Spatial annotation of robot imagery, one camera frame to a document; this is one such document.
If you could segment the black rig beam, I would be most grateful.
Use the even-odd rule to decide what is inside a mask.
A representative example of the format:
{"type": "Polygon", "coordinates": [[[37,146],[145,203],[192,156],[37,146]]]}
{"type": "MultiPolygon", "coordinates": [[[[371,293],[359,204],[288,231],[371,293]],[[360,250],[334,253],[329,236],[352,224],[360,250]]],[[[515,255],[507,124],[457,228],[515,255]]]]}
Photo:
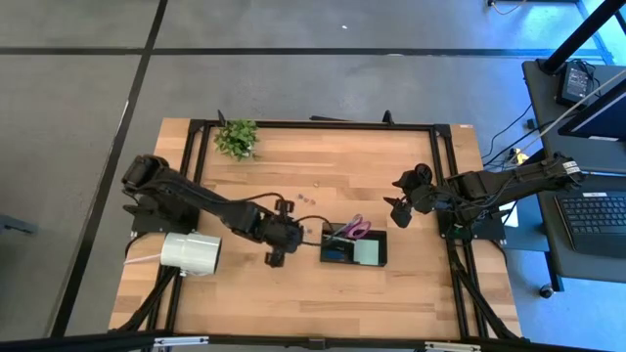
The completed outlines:
{"type": "Polygon", "coordinates": [[[597,349],[534,343],[526,339],[468,337],[460,340],[285,337],[247,335],[172,335],[165,330],[107,333],[0,341],[0,352],[129,352],[138,349],[196,345],[252,345],[330,348],[411,349],[422,352],[605,352],[597,349]]]}

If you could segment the green plant in white pot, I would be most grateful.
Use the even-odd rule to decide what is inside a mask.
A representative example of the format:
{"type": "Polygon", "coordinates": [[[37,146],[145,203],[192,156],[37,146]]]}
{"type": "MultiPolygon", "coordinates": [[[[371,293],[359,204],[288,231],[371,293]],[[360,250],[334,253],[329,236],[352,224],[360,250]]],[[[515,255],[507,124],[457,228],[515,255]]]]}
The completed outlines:
{"type": "Polygon", "coordinates": [[[255,121],[238,119],[226,121],[221,127],[213,141],[217,150],[222,154],[241,161],[246,158],[255,157],[255,145],[258,126],[255,121]]]}

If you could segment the black pole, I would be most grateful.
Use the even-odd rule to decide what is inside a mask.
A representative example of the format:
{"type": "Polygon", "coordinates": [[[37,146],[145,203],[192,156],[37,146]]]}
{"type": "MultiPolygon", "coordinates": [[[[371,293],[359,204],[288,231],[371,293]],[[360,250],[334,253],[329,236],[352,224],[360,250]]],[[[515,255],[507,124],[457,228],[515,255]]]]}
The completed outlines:
{"type": "Polygon", "coordinates": [[[574,4],[578,9],[582,23],[560,44],[552,55],[545,61],[537,60],[540,70],[552,75],[559,71],[580,48],[590,38],[592,38],[602,26],[611,18],[617,18],[622,30],[626,34],[626,0],[602,0],[600,5],[589,12],[584,4],[584,0],[575,0],[574,4]]]}

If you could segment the black aluminium table frame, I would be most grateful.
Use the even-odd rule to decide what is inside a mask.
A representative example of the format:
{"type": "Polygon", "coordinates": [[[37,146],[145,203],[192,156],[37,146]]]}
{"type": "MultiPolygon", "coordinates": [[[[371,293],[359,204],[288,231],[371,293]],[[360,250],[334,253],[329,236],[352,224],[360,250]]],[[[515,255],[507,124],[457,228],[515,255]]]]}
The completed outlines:
{"type": "Polygon", "coordinates": [[[258,128],[256,158],[234,161],[213,141],[207,122],[167,118],[153,153],[226,198],[256,197],[272,206],[274,193],[294,202],[305,245],[283,267],[264,263],[266,247],[230,233],[203,213],[199,229],[222,239],[213,276],[187,277],[163,294],[150,325],[180,334],[379,339],[461,337],[445,241],[434,214],[416,215],[401,229],[384,197],[391,183],[423,162],[444,175],[482,163],[469,125],[449,128],[340,122],[270,121],[258,128]],[[385,231],[382,268],[323,263],[322,223],[361,214],[385,231]],[[313,231],[307,231],[307,224],[313,231]]]}

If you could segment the purple handled scissors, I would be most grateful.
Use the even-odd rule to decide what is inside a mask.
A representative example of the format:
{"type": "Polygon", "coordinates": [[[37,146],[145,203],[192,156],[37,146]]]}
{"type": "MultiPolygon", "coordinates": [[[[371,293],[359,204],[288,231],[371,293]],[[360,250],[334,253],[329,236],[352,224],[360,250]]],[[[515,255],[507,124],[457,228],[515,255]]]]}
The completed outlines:
{"type": "Polygon", "coordinates": [[[370,221],[366,221],[361,214],[356,214],[349,222],[336,230],[334,235],[348,240],[359,240],[368,234],[371,226],[370,221]]]}

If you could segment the black mesh desk organizer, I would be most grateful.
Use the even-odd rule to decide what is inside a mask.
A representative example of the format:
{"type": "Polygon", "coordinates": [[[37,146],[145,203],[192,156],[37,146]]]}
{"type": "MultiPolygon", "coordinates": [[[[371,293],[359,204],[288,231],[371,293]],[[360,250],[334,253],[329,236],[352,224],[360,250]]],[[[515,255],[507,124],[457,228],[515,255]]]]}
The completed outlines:
{"type": "MultiPolygon", "coordinates": [[[[331,231],[331,227],[329,225],[324,225],[323,229],[322,229],[322,235],[323,234],[327,234],[327,235],[331,235],[332,231],[331,231]]],[[[372,267],[384,267],[387,264],[387,234],[385,231],[378,231],[378,230],[374,230],[374,231],[369,231],[368,234],[366,236],[364,236],[363,238],[359,239],[359,240],[375,240],[379,242],[379,256],[380,256],[380,263],[378,266],[372,266],[372,267]]],[[[327,242],[327,243],[322,243],[322,246],[320,248],[320,254],[319,254],[319,260],[321,262],[327,262],[327,263],[335,263],[335,264],[346,264],[346,265],[359,265],[357,262],[353,261],[353,247],[354,247],[354,243],[345,243],[345,242],[327,242]],[[336,250],[341,250],[345,253],[345,260],[344,261],[329,261],[326,260],[324,258],[324,254],[323,251],[327,250],[327,249],[336,249],[336,250]]]]}

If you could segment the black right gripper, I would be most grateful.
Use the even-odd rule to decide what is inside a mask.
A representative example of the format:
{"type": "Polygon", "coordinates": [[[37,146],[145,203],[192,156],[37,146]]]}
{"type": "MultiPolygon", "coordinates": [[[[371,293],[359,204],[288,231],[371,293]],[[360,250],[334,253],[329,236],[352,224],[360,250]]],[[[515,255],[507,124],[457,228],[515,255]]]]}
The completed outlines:
{"type": "Polygon", "coordinates": [[[402,198],[388,198],[383,200],[392,206],[391,219],[400,228],[407,228],[412,220],[411,212],[416,210],[428,214],[432,205],[432,171],[424,163],[419,163],[414,169],[402,173],[399,180],[392,185],[400,189],[402,198]]]}

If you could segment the dark flat monitor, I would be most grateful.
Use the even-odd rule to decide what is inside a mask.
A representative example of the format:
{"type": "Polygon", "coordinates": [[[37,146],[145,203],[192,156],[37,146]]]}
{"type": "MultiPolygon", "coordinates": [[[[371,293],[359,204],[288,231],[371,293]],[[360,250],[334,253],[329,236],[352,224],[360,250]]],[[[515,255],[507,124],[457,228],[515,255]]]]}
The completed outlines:
{"type": "Polygon", "coordinates": [[[563,136],[612,142],[626,141],[626,78],[569,119],[563,136]]]}

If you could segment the white cylinder roll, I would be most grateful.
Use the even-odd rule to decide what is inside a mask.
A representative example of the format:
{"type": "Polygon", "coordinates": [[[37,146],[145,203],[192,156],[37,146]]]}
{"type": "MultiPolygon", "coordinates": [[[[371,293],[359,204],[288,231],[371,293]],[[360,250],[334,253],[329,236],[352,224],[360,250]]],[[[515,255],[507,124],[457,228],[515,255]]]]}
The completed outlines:
{"type": "Polygon", "coordinates": [[[185,275],[214,275],[221,248],[222,241],[217,237],[199,233],[168,233],[161,248],[159,264],[179,268],[185,275]]]}

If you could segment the black keyboard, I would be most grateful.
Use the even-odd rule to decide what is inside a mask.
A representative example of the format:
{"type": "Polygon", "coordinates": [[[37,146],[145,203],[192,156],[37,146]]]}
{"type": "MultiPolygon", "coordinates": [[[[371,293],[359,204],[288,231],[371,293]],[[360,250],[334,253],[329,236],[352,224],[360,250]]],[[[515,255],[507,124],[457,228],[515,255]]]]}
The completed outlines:
{"type": "Polygon", "coordinates": [[[626,258],[626,192],[557,194],[555,202],[575,251],[626,258]]]}

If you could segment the dark grey side desk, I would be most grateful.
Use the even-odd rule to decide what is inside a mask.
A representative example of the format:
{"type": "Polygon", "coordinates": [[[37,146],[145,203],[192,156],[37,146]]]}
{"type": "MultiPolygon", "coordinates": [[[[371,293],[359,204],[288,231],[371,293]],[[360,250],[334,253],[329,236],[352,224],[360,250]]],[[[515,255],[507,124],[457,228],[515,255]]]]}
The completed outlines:
{"type": "MultiPolygon", "coordinates": [[[[559,78],[544,73],[536,61],[526,61],[521,67],[537,122],[543,125],[564,114],[567,108],[555,101],[559,78]]],[[[545,155],[560,152],[591,172],[583,183],[584,192],[626,192],[626,142],[563,136],[556,126],[541,137],[541,142],[545,155]]],[[[537,199],[547,231],[552,276],[626,284],[626,258],[575,251],[560,219],[556,194],[540,193],[537,199]]]]}

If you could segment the teal sticky note pad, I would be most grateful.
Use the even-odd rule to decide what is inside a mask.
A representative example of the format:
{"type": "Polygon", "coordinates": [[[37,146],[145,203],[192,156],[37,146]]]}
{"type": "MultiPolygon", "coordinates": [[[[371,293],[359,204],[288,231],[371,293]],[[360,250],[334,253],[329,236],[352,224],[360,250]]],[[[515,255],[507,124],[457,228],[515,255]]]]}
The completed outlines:
{"type": "Polygon", "coordinates": [[[379,242],[375,240],[357,240],[353,247],[353,261],[359,265],[378,266],[379,247],[379,242]]]}

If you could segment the grey floor object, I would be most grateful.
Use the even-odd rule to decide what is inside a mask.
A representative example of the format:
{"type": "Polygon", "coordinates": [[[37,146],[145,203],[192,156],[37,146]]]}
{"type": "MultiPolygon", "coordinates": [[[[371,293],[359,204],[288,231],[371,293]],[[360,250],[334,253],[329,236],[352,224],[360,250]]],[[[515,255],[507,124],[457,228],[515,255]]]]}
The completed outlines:
{"type": "Polygon", "coordinates": [[[15,230],[25,234],[35,234],[38,227],[34,224],[0,213],[0,234],[4,231],[15,230]]]}

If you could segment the black power adapter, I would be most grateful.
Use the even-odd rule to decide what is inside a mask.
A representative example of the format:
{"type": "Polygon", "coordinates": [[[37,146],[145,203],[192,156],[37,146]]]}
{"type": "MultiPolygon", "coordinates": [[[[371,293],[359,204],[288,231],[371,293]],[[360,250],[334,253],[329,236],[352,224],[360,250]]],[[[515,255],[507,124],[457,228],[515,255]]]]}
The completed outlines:
{"type": "Polygon", "coordinates": [[[594,89],[596,67],[580,59],[568,62],[561,71],[556,102],[562,106],[573,106],[594,89]]]}

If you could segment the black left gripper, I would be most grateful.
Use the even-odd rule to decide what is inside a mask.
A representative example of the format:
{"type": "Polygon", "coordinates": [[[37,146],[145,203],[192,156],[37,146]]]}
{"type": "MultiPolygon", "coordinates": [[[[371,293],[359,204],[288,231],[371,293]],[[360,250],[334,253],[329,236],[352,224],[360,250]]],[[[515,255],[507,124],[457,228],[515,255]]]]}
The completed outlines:
{"type": "Polygon", "coordinates": [[[277,199],[276,214],[264,219],[264,240],[271,247],[265,254],[264,262],[272,268],[284,266],[287,253],[295,253],[303,242],[302,226],[290,217],[294,202],[277,199]]]}

